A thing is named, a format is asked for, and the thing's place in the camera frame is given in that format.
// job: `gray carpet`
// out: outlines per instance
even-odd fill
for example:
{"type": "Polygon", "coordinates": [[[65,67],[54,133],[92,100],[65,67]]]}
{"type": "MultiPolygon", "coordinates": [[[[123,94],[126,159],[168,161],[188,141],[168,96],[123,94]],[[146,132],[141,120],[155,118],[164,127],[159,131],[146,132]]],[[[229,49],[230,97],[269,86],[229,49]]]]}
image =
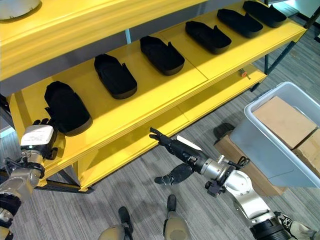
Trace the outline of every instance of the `gray carpet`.
{"type": "MultiPolygon", "coordinates": [[[[214,157],[218,153],[212,147],[216,141],[213,128],[224,122],[236,126],[244,116],[243,108],[277,84],[292,81],[320,102],[320,44],[313,40],[319,32],[312,27],[255,92],[236,97],[180,135],[214,157]]],[[[273,52],[270,61],[283,49],[273,52]]],[[[262,59],[255,64],[260,69],[264,67],[262,59]]],[[[1,139],[1,151],[3,145],[10,146],[12,139],[14,135],[1,139]]],[[[20,208],[11,230],[17,240],[96,240],[105,228],[119,223],[117,211],[125,205],[134,222],[135,240],[163,240],[167,197],[173,193],[178,199],[177,211],[187,220],[192,239],[253,239],[235,214],[230,196],[208,195],[204,189],[206,180],[200,175],[194,174],[176,186],[153,183],[154,177],[180,163],[158,146],[96,184],[91,194],[35,190],[20,208]]],[[[290,188],[282,196],[264,200],[274,211],[285,212],[313,229],[320,228],[320,189],[290,188]]]]}
{"type": "Polygon", "coordinates": [[[276,2],[273,4],[273,6],[279,10],[280,12],[282,12],[284,15],[286,15],[287,17],[291,17],[293,15],[296,15],[299,13],[299,11],[297,9],[295,9],[294,7],[286,4],[286,2],[276,2]]]}

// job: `black metal frame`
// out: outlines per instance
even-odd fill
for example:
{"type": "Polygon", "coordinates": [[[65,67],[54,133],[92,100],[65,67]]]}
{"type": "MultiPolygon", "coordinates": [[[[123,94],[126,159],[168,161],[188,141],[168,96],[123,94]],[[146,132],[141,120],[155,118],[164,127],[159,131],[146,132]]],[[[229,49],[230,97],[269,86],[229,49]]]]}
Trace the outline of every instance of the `black metal frame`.
{"type": "MultiPolygon", "coordinates": [[[[92,187],[88,187],[87,191],[79,191],[81,187],[64,171],[58,172],[68,183],[52,181],[46,179],[45,186],[37,186],[37,190],[64,192],[64,193],[74,193],[74,194],[90,194],[94,191],[92,187]]],[[[0,184],[9,178],[6,171],[0,169],[0,184]]]]}
{"type": "MultiPolygon", "coordinates": [[[[268,5],[269,0],[264,0],[264,4],[268,5]]],[[[315,23],[315,21],[319,16],[320,16],[320,6],[313,13],[313,15],[310,17],[310,19],[305,23],[303,27],[308,30],[315,23]]],[[[286,46],[286,48],[282,51],[282,53],[277,57],[277,59],[271,64],[271,66],[269,66],[269,54],[266,54],[264,56],[264,74],[269,75],[295,45],[296,45],[296,42],[291,41],[288,44],[288,46],[286,46]]],[[[259,85],[260,83],[258,82],[250,89],[250,91],[253,92],[254,90],[257,89],[259,85]]]]}
{"type": "Polygon", "coordinates": [[[4,118],[4,120],[13,128],[14,122],[12,120],[11,114],[10,114],[10,108],[9,103],[7,102],[7,99],[5,96],[0,94],[0,116],[4,118]]]}

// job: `shelf board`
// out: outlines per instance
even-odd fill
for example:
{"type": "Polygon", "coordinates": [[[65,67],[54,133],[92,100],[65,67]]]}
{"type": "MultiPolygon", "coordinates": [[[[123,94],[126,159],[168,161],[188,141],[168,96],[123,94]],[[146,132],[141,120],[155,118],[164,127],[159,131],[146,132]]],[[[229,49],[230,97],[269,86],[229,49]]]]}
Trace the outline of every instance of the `shelf board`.
{"type": "Polygon", "coordinates": [[[149,137],[150,127],[171,136],[186,124],[187,118],[174,107],[75,162],[72,167],[78,176],[81,191],[156,146],[158,143],[149,137]]]}
{"type": "Polygon", "coordinates": [[[180,103],[177,107],[190,122],[194,122],[255,84],[262,82],[266,77],[263,72],[251,64],[243,69],[251,79],[247,76],[240,77],[240,74],[235,72],[180,103]]]}
{"type": "MultiPolygon", "coordinates": [[[[245,11],[242,5],[243,2],[241,1],[226,8],[244,15],[245,11]]],[[[222,23],[217,18],[217,12],[209,12],[191,20],[205,23],[212,28],[217,25],[221,31],[231,38],[232,43],[223,54],[213,55],[197,44],[187,35],[185,22],[160,32],[208,79],[223,79],[280,46],[290,41],[297,41],[306,31],[302,26],[287,19],[278,28],[270,28],[263,24],[263,29],[258,36],[245,38],[222,23]]]]}
{"type": "Polygon", "coordinates": [[[149,138],[150,127],[159,128],[162,133],[171,136],[266,77],[253,65],[244,69],[251,79],[234,73],[74,163],[81,190],[85,191],[93,183],[156,146],[157,142],[149,138]]]}
{"type": "Polygon", "coordinates": [[[205,0],[42,0],[27,17],[0,21],[0,81],[105,37],[205,0]]]}
{"type": "Polygon", "coordinates": [[[54,81],[67,83],[80,96],[93,119],[85,132],[73,136],[59,135],[56,145],[63,149],[54,161],[44,161],[46,177],[74,163],[90,151],[131,132],[151,119],[196,94],[208,81],[190,62],[173,75],[159,73],[142,54],[139,41],[109,52],[125,63],[138,83],[137,92],[123,100],[111,97],[98,78],[94,59],[16,92],[9,106],[18,137],[36,119],[48,118],[44,95],[54,81]]]}

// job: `cardboard box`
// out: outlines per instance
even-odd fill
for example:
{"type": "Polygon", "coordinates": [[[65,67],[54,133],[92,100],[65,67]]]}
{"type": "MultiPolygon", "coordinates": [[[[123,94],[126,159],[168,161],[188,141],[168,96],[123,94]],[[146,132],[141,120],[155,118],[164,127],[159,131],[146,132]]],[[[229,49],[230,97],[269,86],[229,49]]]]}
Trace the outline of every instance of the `cardboard box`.
{"type": "MultiPolygon", "coordinates": [[[[238,163],[242,156],[246,156],[229,138],[229,134],[224,136],[214,147],[223,154],[228,160],[238,163]]],[[[261,196],[275,196],[282,195],[287,187],[277,187],[272,185],[268,178],[250,162],[247,166],[241,169],[247,174],[251,181],[253,189],[261,196]]]]}
{"type": "Polygon", "coordinates": [[[278,96],[259,107],[253,114],[290,150],[303,141],[317,125],[278,96]]]}
{"type": "Polygon", "coordinates": [[[292,151],[320,178],[320,129],[292,151]]]}

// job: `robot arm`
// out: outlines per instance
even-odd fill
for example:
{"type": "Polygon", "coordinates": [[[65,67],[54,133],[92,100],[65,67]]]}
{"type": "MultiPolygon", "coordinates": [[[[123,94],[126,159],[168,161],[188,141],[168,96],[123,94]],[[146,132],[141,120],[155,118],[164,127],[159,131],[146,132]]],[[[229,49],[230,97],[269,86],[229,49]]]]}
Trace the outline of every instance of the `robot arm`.
{"type": "Polygon", "coordinates": [[[43,159],[53,160],[57,149],[52,148],[57,137],[57,129],[52,121],[37,120],[26,128],[21,139],[23,163],[5,160],[8,180],[0,185],[0,240],[11,240],[9,227],[22,202],[30,198],[39,179],[45,174],[43,159]]]}
{"type": "Polygon", "coordinates": [[[157,177],[154,180],[156,183],[178,184],[193,172],[197,172],[207,178],[205,188],[210,195],[217,197],[226,191],[232,195],[236,211],[255,239],[288,240],[291,238],[265,201],[255,192],[250,178],[244,172],[236,170],[239,169],[237,164],[230,164],[223,155],[218,160],[211,159],[191,144],[172,140],[154,128],[150,131],[153,133],[149,135],[150,138],[159,141],[159,145],[164,146],[169,153],[184,162],[166,176],[157,177]]]}

